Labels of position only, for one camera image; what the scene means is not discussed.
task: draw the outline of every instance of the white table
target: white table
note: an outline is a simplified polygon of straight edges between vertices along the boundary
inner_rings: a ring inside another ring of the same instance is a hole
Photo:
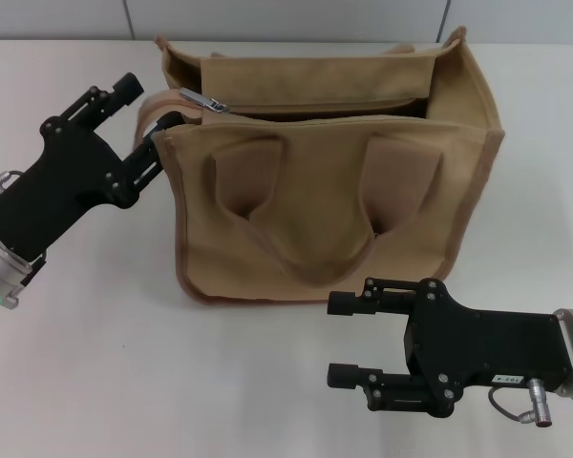
[[[193,53],[321,55],[387,46],[181,43]],[[475,45],[507,137],[471,220],[450,292],[475,308],[573,307],[573,46]],[[141,42],[0,42],[0,172],[26,169],[38,128],[126,72],[165,88]],[[137,107],[99,132],[125,156]],[[174,274],[174,203],[158,177],[128,211],[91,211],[50,250],[14,312],[0,307],[0,458],[573,458],[573,402],[554,426],[501,417],[468,388],[447,420],[372,413],[329,389],[328,363],[405,372],[396,316],[323,305],[202,306]],[[527,393],[503,390],[515,412]]]

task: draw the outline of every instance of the white wall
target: white wall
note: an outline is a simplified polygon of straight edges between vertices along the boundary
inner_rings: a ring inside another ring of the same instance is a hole
[[[433,42],[449,0],[0,0],[0,38]],[[573,43],[573,0],[452,0],[472,42]]]

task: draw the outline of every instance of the black metal bracket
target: black metal bracket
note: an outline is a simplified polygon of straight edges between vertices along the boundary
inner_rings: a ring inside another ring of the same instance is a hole
[[[40,127],[41,157],[0,195],[0,240],[32,262],[88,210],[110,203],[129,208],[162,170],[151,133],[183,123],[167,114],[125,160],[94,130],[143,89],[127,73],[108,93],[92,87],[59,116]]]
[[[427,412],[444,418],[470,385],[547,391],[568,377],[570,362],[554,315],[475,310],[457,303],[442,281],[366,279],[363,293],[332,292],[330,315],[376,312],[408,315],[404,335],[410,375],[352,364],[330,364],[328,385],[362,386],[370,410]]]

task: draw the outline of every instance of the label sticker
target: label sticker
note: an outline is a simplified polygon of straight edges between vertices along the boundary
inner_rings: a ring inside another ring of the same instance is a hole
[[[493,377],[493,384],[519,384],[524,377],[519,375],[496,375]]]

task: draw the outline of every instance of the tan canvas bag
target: tan canvas bag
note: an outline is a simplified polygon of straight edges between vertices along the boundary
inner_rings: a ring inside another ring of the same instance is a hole
[[[366,277],[443,279],[503,138],[464,33],[437,50],[344,58],[195,58],[160,40],[174,89],[144,103],[137,138],[170,111],[187,120],[153,136],[182,287],[292,302]]]

